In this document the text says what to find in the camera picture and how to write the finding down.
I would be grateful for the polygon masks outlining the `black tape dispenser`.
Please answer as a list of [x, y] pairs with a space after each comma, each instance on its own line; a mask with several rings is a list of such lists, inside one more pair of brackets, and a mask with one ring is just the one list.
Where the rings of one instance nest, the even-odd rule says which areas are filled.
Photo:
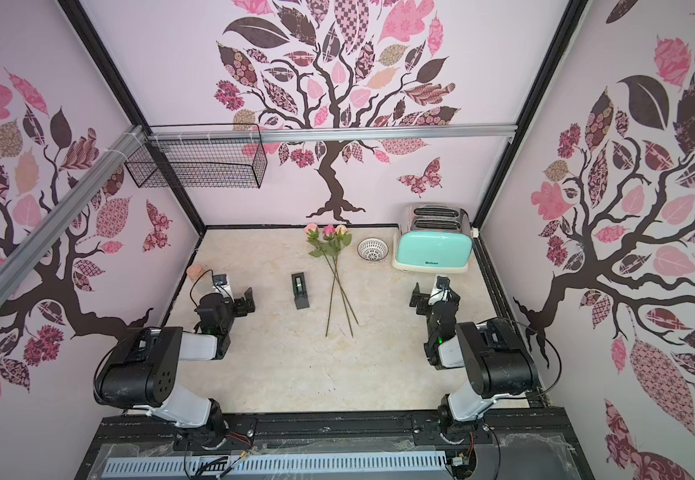
[[295, 308], [303, 310], [309, 308], [308, 292], [303, 272], [291, 275], [292, 293]]

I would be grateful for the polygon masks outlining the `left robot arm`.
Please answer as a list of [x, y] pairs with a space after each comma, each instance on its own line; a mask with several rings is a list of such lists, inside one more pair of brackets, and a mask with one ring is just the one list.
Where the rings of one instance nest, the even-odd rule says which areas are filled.
[[231, 328], [239, 317], [255, 312], [253, 289], [232, 298], [219, 290], [206, 294], [195, 308], [199, 316], [193, 333], [181, 327], [135, 329], [120, 340], [94, 374], [94, 399], [121, 410], [141, 410], [182, 431], [194, 431], [208, 448], [227, 439], [245, 446], [243, 434], [233, 432], [218, 401], [181, 385], [177, 369], [184, 362], [219, 361], [231, 344]]

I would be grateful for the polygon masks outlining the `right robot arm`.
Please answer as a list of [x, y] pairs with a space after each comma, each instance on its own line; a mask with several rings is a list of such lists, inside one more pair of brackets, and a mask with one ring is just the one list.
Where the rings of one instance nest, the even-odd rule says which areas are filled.
[[539, 372], [527, 344], [517, 332], [519, 322], [495, 317], [481, 322], [459, 322], [461, 296], [439, 277], [431, 292], [417, 285], [409, 307], [425, 318], [427, 341], [423, 352], [437, 370], [462, 369], [467, 380], [443, 396], [437, 410], [413, 419], [418, 442], [457, 445], [475, 431], [487, 411], [509, 400], [525, 400], [531, 407], [547, 407], [547, 392], [539, 386]]

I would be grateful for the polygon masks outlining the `glass jar with cork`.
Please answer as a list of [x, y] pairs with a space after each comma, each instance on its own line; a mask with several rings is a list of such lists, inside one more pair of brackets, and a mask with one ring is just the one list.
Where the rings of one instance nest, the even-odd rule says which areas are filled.
[[199, 280], [199, 278], [201, 278], [201, 276], [203, 276], [204, 272], [205, 272], [205, 267], [199, 263], [192, 264], [185, 271], [187, 278], [191, 282], [197, 282], [197, 280]]

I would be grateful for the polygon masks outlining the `mint green toaster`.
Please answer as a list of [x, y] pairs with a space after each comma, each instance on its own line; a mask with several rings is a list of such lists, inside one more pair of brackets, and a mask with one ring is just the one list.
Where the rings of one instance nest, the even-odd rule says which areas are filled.
[[401, 271], [461, 274], [469, 270], [473, 232], [469, 214], [451, 205], [415, 203], [403, 209], [393, 236], [393, 267]]

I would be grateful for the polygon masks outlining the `white patterned bowl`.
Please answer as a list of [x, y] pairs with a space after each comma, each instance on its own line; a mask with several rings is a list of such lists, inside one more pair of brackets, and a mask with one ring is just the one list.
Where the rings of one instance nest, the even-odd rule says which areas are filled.
[[389, 246], [379, 238], [365, 238], [357, 245], [357, 253], [367, 262], [379, 262], [389, 255]]

